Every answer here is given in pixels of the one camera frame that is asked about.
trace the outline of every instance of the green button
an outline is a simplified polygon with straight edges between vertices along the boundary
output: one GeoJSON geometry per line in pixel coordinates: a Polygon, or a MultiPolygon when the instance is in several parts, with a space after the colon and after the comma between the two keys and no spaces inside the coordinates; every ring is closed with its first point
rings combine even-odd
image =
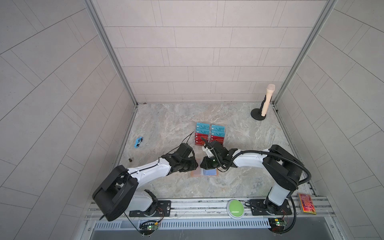
{"type": "Polygon", "coordinates": [[[241,217],[244,213],[244,206],[239,200],[231,200],[229,212],[235,217],[241,217]]]}

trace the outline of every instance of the blue box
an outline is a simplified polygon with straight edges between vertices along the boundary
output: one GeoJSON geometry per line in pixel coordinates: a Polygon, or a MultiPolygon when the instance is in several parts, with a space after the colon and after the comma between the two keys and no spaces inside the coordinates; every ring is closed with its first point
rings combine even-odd
{"type": "Polygon", "coordinates": [[[218,131],[218,132],[225,132],[225,127],[212,124],[211,130],[212,131],[218,131]]]}
{"type": "Polygon", "coordinates": [[[219,132],[219,131],[211,130],[211,135],[212,136],[218,136],[218,137],[225,137],[225,132],[219,132]]]}
{"type": "Polygon", "coordinates": [[[201,134],[205,134],[205,135],[209,135],[209,129],[203,129],[203,128],[196,128],[196,133],[201,133],[201,134]]]}
{"type": "Polygon", "coordinates": [[[196,128],[202,128],[202,129],[208,129],[209,130],[209,124],[206,123],[196,123],[196,128]]]}

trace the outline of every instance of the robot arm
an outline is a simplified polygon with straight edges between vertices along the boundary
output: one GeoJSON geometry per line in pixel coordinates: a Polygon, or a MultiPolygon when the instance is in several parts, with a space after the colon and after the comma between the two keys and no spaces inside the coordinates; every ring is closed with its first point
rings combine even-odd
{"type": "MultiPolygon", "coordinates": [[[[205,142],[202,148],[207,153],[200,165],[203,169],[221,167],[227,171],[230,167],[266,168],[276,183],[260,208],[268,210],[271,214],[279,212],[285,198],[311,177],[299,160],[278,145],[264,151],[242,151],[227,150],[219,142],[213,141],[205,142]],[[307,173],[307,178],[299,181],[302,171],[307,173]]],[[[174,153],[164,154],[157,161],[146,165],[128,169],[122,165],[115,167],[93,193],[92,198],[108,221],[115,220],[127,209],[140,210],[151,215],[156,209],[156,197],[148,190],[136,192],[136,189],[158,177],[177,171],[192,171],[197,166],[193,149],[182,143],[174,153]]]]}

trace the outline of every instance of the stacked boxes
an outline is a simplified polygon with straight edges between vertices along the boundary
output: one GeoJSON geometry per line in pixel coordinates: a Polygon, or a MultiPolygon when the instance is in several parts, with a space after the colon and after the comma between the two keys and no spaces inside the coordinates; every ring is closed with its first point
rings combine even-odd
{"type": "Polygon", "coordinates": [[[204,141],[201,140],[201,137],[206,139],[208,142],[218,141],[219,143],[223,144],[225,137],[225,127],[218,125],[209,126],[209,124],[198,122],[196,124],[195,131],[195,145],[204,145],[204,141]]]}

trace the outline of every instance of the mounting plate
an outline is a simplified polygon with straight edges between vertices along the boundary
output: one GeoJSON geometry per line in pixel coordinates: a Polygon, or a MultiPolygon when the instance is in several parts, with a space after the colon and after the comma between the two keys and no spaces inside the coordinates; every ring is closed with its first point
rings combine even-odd
{"type": "MultiPolygon", "coordinates": [[[[249,202],[255,206],[258,206],[258,205],[261,205],[264,202],[264,200],[265,199],[250,199],[249,202]]],[[[284,200],[281,206],[281,214],[283,214],[283,210],[287,215],[292,215],[291,205],[288,203],[287,199],[284,200]]],[[[253,207],[251,207],[251,211],[253,216],[270,215],[266,210],[259,210],[253,207]]]]}
{"type": "MultiPolygon", "coordinates": [[[[169,215],[170,215],[170,201],[169,200],[159,200],[156,208],[161,208],[164,211],[164,217],[169,217],[169,215]]],[[[158,211],[155,211],[155,213],[152,216],[145,216],[144,212],[142,212],[142,211],[130,211],[129,216],[130,217],[162,217],[162,216],[160,216],[160,213],[158,211]]]]}

